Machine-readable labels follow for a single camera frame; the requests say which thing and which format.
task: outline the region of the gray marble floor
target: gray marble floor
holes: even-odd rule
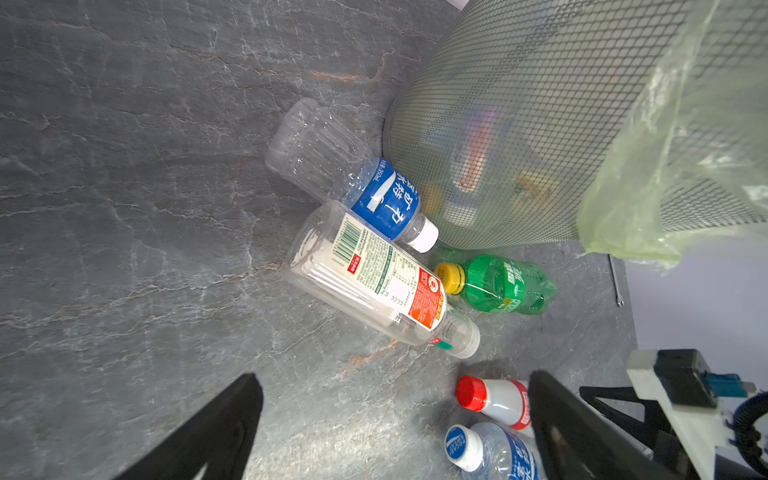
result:
[[[263,165],[301,96],[378,147],[458,12],[443,0],[0,5],[0,465],[110,478],[242,372],[266,403],[250,478],[459,478],[457,375],[624,385],[604,256],[514,252],[561,293],[476,315],[469,362],[390,342],[280,280],[317,207]],[[437,252],[428,261],[434,261]]]

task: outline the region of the green plastic bottle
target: green plastic bottle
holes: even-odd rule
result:
[[[465,262],[435,268],[445,291],[462,295],[481,312],[543,313],[558,292],[540,265],[482,254]]]

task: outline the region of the nutrition label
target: nutrition label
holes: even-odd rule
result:
[[[445,309],[440,280],[349,214],[333,241],[332,260],[400,313],[427,330],[437,327]]]

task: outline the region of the red label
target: red label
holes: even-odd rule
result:
[[[531,424],[531,401],[528,399],[528,389],[525,388],[525,385],[516,380],[510,380],[510,382],[514,383],[515,386],[518,387],[520,396],[523,398],[523,414],[517,423],[510,426],[515,430],[522,430]]]
[[[346,271],[350,272],[352,275],[355,274],[355,271],[357,270],[357,266],[360,265],[360,260],[362,257],[355,253],[355,256],[352,257],[352,261],[349,262],[349,268],[346,269]]]
[[[440,280],[423,268],[419,268],[419,284],[408,314],[428,329],[440,321],[442,303],[445,301]]]

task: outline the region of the plastic bottle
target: plastic bottle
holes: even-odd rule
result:
[[[445,291],[461,294],[481,312],[543,313],[557,286],[536,263],[515,262],[484,253],[465,262],[440,263],[435,274]]]
[[[266,165],[319,202],[338,200],[393,241],[431,249],[438,229],[419,212],[419,191],[388,161],[311,98],[286,114]]]
[[[528,382],[484,380],[465,375],[456,384],[456,399],[465,409],[480,412],[533,437]]]
[[[498,135],[495,130],[499,128],[494,125],[498,116],[497,108],[476,108],[461,123],[462,136],[449,158],[449,200],[442,211],[442,216],[458,227],[475,224],[482,203],[482,189],[478,186],[488,174],[488,149]]]
[[[282,270],[294,285],[409,345],[431,343],[465,359],[480,343],[438,277],[338,201],[310,214]]]
[[[464,480],[539,480],[533,451],[494,423],[476,423],[471,429],[454,425],[445,434],[445,454]]]

